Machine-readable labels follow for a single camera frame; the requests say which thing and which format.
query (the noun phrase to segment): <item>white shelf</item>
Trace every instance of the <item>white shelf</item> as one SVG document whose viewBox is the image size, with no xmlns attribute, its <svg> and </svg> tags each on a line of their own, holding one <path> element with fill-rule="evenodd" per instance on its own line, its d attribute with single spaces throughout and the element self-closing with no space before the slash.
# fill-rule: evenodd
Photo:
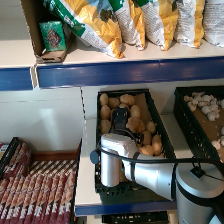
<svg viewBox="0 0 224 224">
<path fill-rule="evenodd" d="M 173 114 L 162 115 L 162 121 L 174 146 L 177 158 L 192 157 L 192 153 Z M 75 206 L 90 208 L 103 206 L 100 195 L 95 192 L 95 165 L 90 161 L 90 153 L 96 147 L 96 119 L 86 120 L 83 131 L 82 148 L 76 188 Z"/>
<path fill-rule="evenodd" d="M 136 47 L 123 44 L 124 58 L 116 59 L 102 53 L 93 47 L 86 47 L 80 40 L 76 39 L 68 51 L 68 55 L 63 62 L 67 64 L 84 63 L 103 63 L 103 62 L 122 62 L 122 61 L 143 61 L 143 60 L 162 60 L 178 58 L 198 58 L 198 57 L 217 57 L 224 56 L 224 48 L 215 47 L 207 41 L 202 40 L 200 49 L 182 46 L 173 41 L 168 51 L 161 51 L 160 47 L 146 41 L 146 49 L 138 51 Z"/>
<path fill-rule="evenodd" d="M 31 67 L 36 59 L 25 19 L 0 18 L 0 68 Z"/>
</svg>

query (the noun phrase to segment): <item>potato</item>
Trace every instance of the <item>potato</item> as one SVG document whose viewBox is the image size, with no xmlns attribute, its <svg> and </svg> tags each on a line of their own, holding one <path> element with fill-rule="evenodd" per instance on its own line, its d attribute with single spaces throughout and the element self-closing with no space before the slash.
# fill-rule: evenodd
<svg viewBox="0 0 224 224">
<path fill-rule="evenodd" d="M 153 121 L 149 121 L 146 125 L 146 131 L 149 131 L 151 134 L 156 133 L 156 126 Z"/>
<path fill-rule="evenodd" d="M 124 103 L 121 103 L 119 107 L 120 108 L 125 108 L 126 107 L 128 109 L 128 111 L 130 110 L 129 106 L 127 104 L 124 104 Z"/>
<path fill-rule="evenodd" d="M 155 135 L 152 138 L 152 148 L 155 156 L 159 156 L 162 150 L 162 140 L 159 135 Z"/>
<path fill-rule="evenodd" d="M 129 107 L 135 104 L 135 98 L 129 94 L 122 95 L 120 101 L 121 103 L 127 104 Z"/>
<path fill-rule="evenodd" d="M 153 156 L 153 148 L 151 145 L 146 145 L 139 148 L 139 152 L 144 155 Z"/>
<path fill-rule="evenodd" d="M 145 125 L 142 120 L 138 117 L 130 117 L 128 119 L 128 123 L 126 124 L 126 128 L 129 128 L 131 131 L 142 132 L 145 130 Z"/>
<path fill-rule="evenodd" d="M 110 108 L 107 105 L 104 105 L 100 109 L 100 118 L 101 120 L 108 120 L 110 118 Z"/>
<path fill-rule="evenodd" d="M 104 105 L 108 105 L 108 96 L 106 93 L 103 93 L 101 96 L 100 96 L 100 106 L 104 106 Z"/>
<path fill-rule="evenodd" d="M 143 131 L 142 134 L 144 135 L 143 145 L 151 145 L 152 143 L 152 135 L 149 131 Z"/>
<path fill-rule="evenodd" d="M 116 109 L 120 105 L 120 101 L 117 98 L 109 98 L 108 99 L 108 106 L 110 109 Z"/>
<path fill-rule="evenodd" d="M 140 108 L 137 105 L 133 105 L 130 110 L 131 117 L 139 117 L 140 118 Z"/>
<path fill-rule="evenodd" d="M 111 123 L 108 120 L 101 120 L 100 121 L 100 133 L 101 133 L 101 135 L 104 135 L 104 134 L 109 132 L 110 124 Z"/>
</svg>

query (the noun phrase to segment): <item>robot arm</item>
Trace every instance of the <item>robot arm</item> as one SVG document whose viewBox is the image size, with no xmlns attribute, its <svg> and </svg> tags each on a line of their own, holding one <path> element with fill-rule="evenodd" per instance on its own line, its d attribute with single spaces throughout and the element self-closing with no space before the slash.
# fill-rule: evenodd
<svg viewBox="0 0 224 224">
<path fill-rule="evenodd" d="M 158 160 L 158 157 L 140 154 L 131 138 L 119 134 L 103 135 L 101 149 L 135 161 Z M 121 160 L 103 151 L 101 151 L 101 182 L 105 186 L 113 187 L 119 184 Z M 179 164 L 174 169 L 172 163 L 138 163 L 124 159 L 122 162 L 128 180 L 135 181 L 169 200 L 176 199 L 179 223 L 224 223 L 223 211 L 213 206 L 217 198 L 221 198 L 221 204 L 224 201 L 224 178 L 216 166 L 205 163 L 201 164 L 202 167 L 200 165 L 195 167 L 193 164 L 193 168 L 192 164 L 188 163 Z"/>
</svg>

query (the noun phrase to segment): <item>red packaging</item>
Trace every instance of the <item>red packaging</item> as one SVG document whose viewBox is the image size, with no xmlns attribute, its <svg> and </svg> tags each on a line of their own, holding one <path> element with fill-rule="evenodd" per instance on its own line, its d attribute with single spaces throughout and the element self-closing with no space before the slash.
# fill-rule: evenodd
<svg viewBox="0 0 224 224">
<path fill-rule="evenodd" d="M 67 191 L 70 188 L 74 189 L 74 182 L 75 182 L 75 173 L 71 172 L 68 175 L 68 178 L 67 178 L 67 181 L 66 181 L 66 184 L 65 184 L 63 196 L 62 196 L 60 207 L 59 207 L 57 224 L 63 224 L 64 223 L 64 215 L 65 215 L 65 209 L 66 209 L 66 194 L 67 194 Z"/>
<path fill-rule="evenodd" d="M 36 180 L 37 180 L 36 177 L 32 177 L 32 179 L 30 181 L 29 187 L 28 187 L 27 192 L 26 192 L 26 197 L 25 197 L 25 200 L 23 202 L 23 208 L 22 208 L 21 214 L 19 216 L 18 224 L 23 224 L 24 223 L 26 213 L 27 213 L 30 201 L 31 201 L 32 194 L 33 194 L 33 190 L 34 190 L 34 187 L 35 187 L 35 184 L 36 184 Z"/>
<path fill-rule="evenodd" d="M 1 181 L 1 185 L 0 185 L 0 201 L 2 200 L 2 197 L 3 197 L 4 193 L 5 193 L 5 190 L 6 190 L 7 186 L 8 186 L 8 184 L 9 184 L 9 180 L 8 179 L 4 179 L 4 180 Z"/>
<path fill-rule="evenodd" d="M 32 184 L 32 181 L 31 181 L 31 176 L 27 176 L 24 183 L 23 183 L 23 187 L 21 189 L 21 192 L 19 194 L 19 198 L 16 202 L 16 206 L 13 210 L 13 214 L 12 214 L 12 217 L 11 217 L 11 221 L 10 221 L 10 224 L 17 224 L 18 223 L 18 220 L 19 220 L 19 217 L 20 217 L 20 213 L 21 213 L 21 210 L 22 210 L 22 206 L 23 206 L 23 202 L 25 200 L 25 197 L 26 197 L 26 192 L 27 192 L 27 189 L 29 187 L 29 185 Z"/>
<path fill-rule="evenodd" d="M 15 178 L 13 178 L 13 177 L 9 178 L 9 184 L 8 184 L 8 186 L 7 186 L 7 188 L 6 188 L 5 192 L 4 192 L 4 195 L 2 197 L 1 204 L 0 204 L 0 215 L 3 212 L 3 209 L 5 207 L 5 203 L 6 203 L 7 199 L 8 199 L 8 196 L 9 196 L 9 193 L 10 193 L 10 190 L 12 188 L 14 180 L 15 180 Z"/>
<path fill-rule="evenodd" d="M 58 182 L 59 182 L 59 176 L 55 175 L 54 178 L 53 178 L 51 192 L 50 192 L 48 202 L 47 202 L 47 208 L 46 208 L 45 216 L 43 218 L 43 224 L 49 224 L 49 220 L 50 220 L 50 217 L 51 217 L 51 210 L 52 210 L 52 207 L 53 207 L 53 204 L 54 204 L 54 198 L 55 198 L 55 194 L 56 194 L 56 191 L 57 191 Z"/>
<path fill-rule="evenodd" d="M 48 197 L 50 195 L 52 183 L 53 183 L 53 178 L 51 176 L 48 176 L 45 187 L 44 187 L 44 193 L 43 193 L 43 197 L 41 200 L 41 204 L 39 206 L 39 211 L 36 215 L 34 224 L 42 224 L 43 223 L 44 214 L 45 214 L 45 211 L 47 208 L 47 201 L 48 201 Z"/>
<path fill-rule="evenodd" d="M 5 222 L 5 219 L 6 219 L 6 216 L 8 214 L 10 205 L 12 203 L 14 194 L 16 192 L 16 189 L 17 189 L 19 180 L 20 180 L 20 178 L 16 177 L 15 180 L 14 180 L 14 182 L 13 182 L 13 185 L 12 185 L 12 187 L 10 189 L 8 198 L 7 198 L 6 203 L 5 203 L 5 207 L 4 207 L 3 212 L 1 214 L 0 224 L 4 224 L 4 222 Z"/>
<path fill-rule="evenodd" d="M 39 214 L 40 204 L 41 204 L 41 201 L 42 201 L 42 198 L 43 198 L 43 194 L 44 194 L 44 189 L 45 189 L 46 182 L 47 182 L 47 176 L 44 176 L 43 183 L 42 183 L 42 186 L 41 186 L 41 189 L 40 189 L 40 193 L 38 195 L 36 207 L 35 207 L 35 210 L 34 210 L 34 215 L 33 215 L 33 221 L 32 221 L 32 223 L 35 223 L 37 214 Z"/>
<path fill-rule="evenodd" d="M 10 174 L 11 174 L 10 169 L 14 166 L 15 161 L 16 161 L 16 157 L 18 156 L 19 151 L 21 150 L 21 147 L 22 147 L 22 145 L 21 145 L 21 143 L 19 143 L 19 145 L 16 147 L 14 155 L 12 156 L 12 158 L 9 162 L 9 165 L 7 165 L 5 167 L 5 171 L 4 171 L 4 174 L 3 174 L 3 179 L 6 179 L 6 178 L 10 177 Z"/>
<path fill-rule="evenodd" d="M 34 211 L 35 211 L 37 199 L 41 190 L 43 180 L 44 180 L 44 175 L 42 174 L 38 175 L 34 189 L 33 189 L 33 194 L 30 200 L 30 204 L 27 210 L 26 218 L 24 220 L 24 224 L 31 224 L 33 221 Z"/>
<path fill-rule="evenodd" d="M 64 224 L 69 223 L 70 215 L 71 215 L 71 203 L 73 199 L 73 192 L 74 192 L 74 184 L 75 184 L 75 172 L 71 172 L 69 175 L 69 187 L 66 192 L 66 199 L 65 199 L 65 214 L 64 214 Z"/>
<path fill-rule="evenodd" d="M 20 178 L 19 183 L 18 183 L 17 188 L 16 188 L 16 191 L 15 191 L 15 194 L 13 196 L 12 203 L 10 204 L 10 201 L 8 202 L 9 203 L 9 210 L 8 210 L 8 214 L 6 216 L 6 220 L 5 220 L 5 222 L 3 222 L 2 220 L 4 220 L 4 219 L 1 218 L 1 220 L 0 220 L 0 223 L 1 224 L 3 224 L 3 223 L 10 224 L 10 220 L 11 220 L 11 217 L 12 217 L 12 213 L 13 213 L 13 210 L 14 210 L 14 208 L 16 206 L 17 200 L 19 198 L 19 194 L 20 194 L 20 191 L 22 189 L 24 180 L 25 180 L 24 177 L 21 177 Z"/>
</svg>

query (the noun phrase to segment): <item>black plastic crate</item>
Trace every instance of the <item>black plastic crate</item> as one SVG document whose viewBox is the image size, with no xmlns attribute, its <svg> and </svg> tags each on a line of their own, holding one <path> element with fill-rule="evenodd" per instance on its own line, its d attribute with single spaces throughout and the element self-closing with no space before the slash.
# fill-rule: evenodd
<svg viewBox="0 0 224 224">
<path fill-rule="evenodd" d="M 103 215 L 102 223 L 107 224 L 166 224 L 169 223 L 167 212 L 143 212 L 119 215 Z"/>
<path fill-rule="evenodd" d="M 162 139 L 162 154 L 165 158 L 169 158 L 169 159 L 174 159 L 176 158 L 175 154 L 174 154 L 174 149 L 173 146 L 170 143 L 169 137 L 166 133 L 166 130 L 163 126 L 162 120 L 159 116 L 159 113 L 155 107 L 154 101 L 149 93 L 148 89 L 138 89 L 138 90 L 127 90 L 127 91 L 108 91 L 108 92 L 99 92 L 98 93 L 98 97 L 97 97 L 97 127 L 96 127 L 96 142 L 98 144 L 99 140 L 100 140 L 100 103 L 99 103 L 99 98 L 100 96 L 106 93 L 108 95 L 108 97 L 119 97 L 121 95 L 124 94 L 129 94 L 129 95 L 139 95 L 139 94 L 145 94 L 145 99 L 146 99 L 146 103 L 148 106 L 148 110 L 149 113 L 152 117 L 152 120 L 154 123 L 156 123 L 156 129 L 157 129 L 157 133 L 159 135 L 161 135 L 161 139 Z M 108 197 L 108 196 L 123 196 L 125 195 L 129 195 L 129 191 L 133 192 L 133 190 L 141 190 L 138 192 L 138 199 L 136 198 L 136 200 L 141 201 L 140 198 L 142 198 L 142 200 L 144 200 L 143 198 L 145 197 L 145 200 L 163 200 L 162 197 L 158 197 L 154 192 L 152 192 L 149 189 L 146 189 L 145 187 L 135 183 L 135 182 L 120 182 L 117 186 L 115 187 L 105 187 L 102 183 L 101 183 L 101 178 L 100 178 L 100 162 L 95 165 L 95 191 L 96 193 L 100 193 L 101 197 Z"/>
<path fill-rule="evenodd" d="M 195 115 L 191 112 L 184 96 L 193 92 L 205 92 L 218 100 L 224 99 L 223 86 L 177 87 L 175 90 L 174 116 L 183 131 L 186 141 L 195 157 L 220 160 L 216 149 L 211 144 Z"/>
</svg>

